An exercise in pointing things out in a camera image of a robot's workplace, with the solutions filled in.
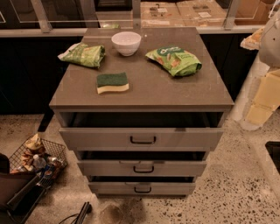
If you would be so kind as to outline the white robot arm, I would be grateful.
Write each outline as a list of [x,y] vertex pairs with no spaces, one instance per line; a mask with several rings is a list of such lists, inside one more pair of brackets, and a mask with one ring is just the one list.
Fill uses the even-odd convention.
[[234,106],[235,120],[245,130],[261,128],[280,107],[280,10],[252,39],[258,54]]

